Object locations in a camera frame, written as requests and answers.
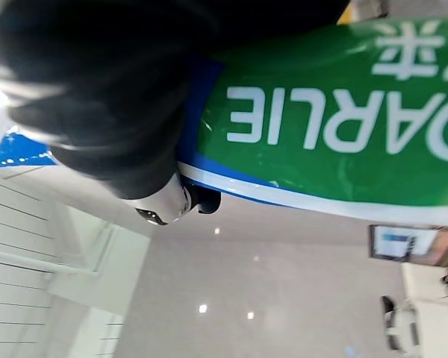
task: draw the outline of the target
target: recessed light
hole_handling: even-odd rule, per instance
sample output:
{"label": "recessed light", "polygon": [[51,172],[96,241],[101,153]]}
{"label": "recessed light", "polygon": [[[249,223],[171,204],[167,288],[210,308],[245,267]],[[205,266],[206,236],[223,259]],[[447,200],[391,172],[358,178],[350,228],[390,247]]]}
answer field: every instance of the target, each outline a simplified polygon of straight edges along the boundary
{"label": "recessed light", "polygon": [[208,311],[208,305],[207,304],[200,304],[198,308],[199,313],[204,314]]}

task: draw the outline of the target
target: white wall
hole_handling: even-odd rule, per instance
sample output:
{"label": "white wall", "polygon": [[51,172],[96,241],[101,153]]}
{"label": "white wall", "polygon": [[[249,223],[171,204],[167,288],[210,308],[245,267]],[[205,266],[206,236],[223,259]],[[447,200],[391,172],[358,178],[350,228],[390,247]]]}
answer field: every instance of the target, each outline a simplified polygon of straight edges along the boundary
{"label": "white wall", "polygon": [[[56,261],[49,202],[0,180],[0,251]],[[35,358],[53,297],[47,272],[0,262],[0,358]]]}
{"label": "white wall", "polygon": [[112,358],[122,316],[57,298],[51,317],[46,358]]}
{"label": "white wall", "polygon": [[80,304],[126,315],[149,241],[148,237],[115,227],[105,265],[98,277],[56,274],[49,292]]}

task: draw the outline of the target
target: black sleeve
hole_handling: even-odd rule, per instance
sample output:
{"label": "black sleeve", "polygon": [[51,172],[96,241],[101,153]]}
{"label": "black sleeve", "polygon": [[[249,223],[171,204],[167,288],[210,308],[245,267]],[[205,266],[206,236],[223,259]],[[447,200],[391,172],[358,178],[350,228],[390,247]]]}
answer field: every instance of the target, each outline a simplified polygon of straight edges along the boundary
{"label": "black sleeve", "polygon": [[0,86],[62,164],[143,198],[175,171],[190,52],[335,23],[347,3],[0,1]]}

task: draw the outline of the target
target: framed poster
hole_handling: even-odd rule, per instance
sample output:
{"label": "framed poster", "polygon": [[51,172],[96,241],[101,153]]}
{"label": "framed poster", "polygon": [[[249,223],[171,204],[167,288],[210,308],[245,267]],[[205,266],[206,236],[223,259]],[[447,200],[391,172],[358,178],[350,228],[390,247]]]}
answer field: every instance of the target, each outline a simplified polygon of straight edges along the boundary
{"label": "framed poster", "polygon": [[439,266],[448,252],[448,227],[370,226],[370,256]]}

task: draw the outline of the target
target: gloved hand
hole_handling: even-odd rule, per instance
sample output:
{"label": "gloved hand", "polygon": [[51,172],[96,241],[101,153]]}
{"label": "gloved hand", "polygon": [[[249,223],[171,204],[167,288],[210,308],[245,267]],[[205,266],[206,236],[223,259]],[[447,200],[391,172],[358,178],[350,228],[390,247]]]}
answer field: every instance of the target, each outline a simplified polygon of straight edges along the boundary
{"label": "gloved hand", "polygon": [[2,0],[0,87],[24,134],[166,224],[216,209],[176,174],[188,56],[336,23],[348,1]]}

